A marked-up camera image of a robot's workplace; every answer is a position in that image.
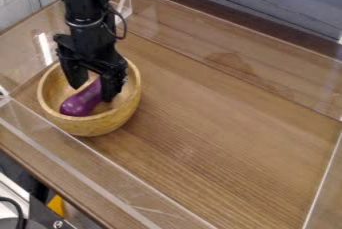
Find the purple eggplant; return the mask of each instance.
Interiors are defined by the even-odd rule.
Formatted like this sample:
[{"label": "purple eggplant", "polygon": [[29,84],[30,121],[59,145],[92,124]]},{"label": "purple eggplant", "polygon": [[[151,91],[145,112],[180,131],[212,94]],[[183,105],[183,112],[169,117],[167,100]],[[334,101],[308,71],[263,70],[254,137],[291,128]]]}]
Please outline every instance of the purple eggplant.
[{"label": "purple eggplant", "polygon": [[60,106],[60,113],[64,115],[84,117],[88,116],[101,102],[101,82],[95,80],[91,85],[72,95]]}]

